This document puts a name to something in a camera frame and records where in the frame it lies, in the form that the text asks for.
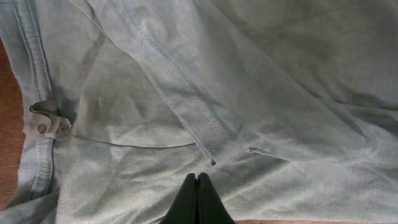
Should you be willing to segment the light blue t-shirt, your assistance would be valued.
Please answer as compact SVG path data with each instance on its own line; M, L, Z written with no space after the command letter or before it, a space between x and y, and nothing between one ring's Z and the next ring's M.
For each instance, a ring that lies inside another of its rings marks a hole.
M2 223L397 221L396 1L2 1L24 104Z

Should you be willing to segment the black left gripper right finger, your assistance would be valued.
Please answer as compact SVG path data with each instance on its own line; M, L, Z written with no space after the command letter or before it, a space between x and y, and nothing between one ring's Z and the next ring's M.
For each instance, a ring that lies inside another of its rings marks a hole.
M198 176L198 221L200 224L235 224L226 211L210 177Z

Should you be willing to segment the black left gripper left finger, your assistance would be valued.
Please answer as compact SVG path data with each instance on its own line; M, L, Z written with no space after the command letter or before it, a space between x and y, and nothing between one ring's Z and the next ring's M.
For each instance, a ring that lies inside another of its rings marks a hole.
M188 174L170 209L160 224L195 224L197 222L197 180Z

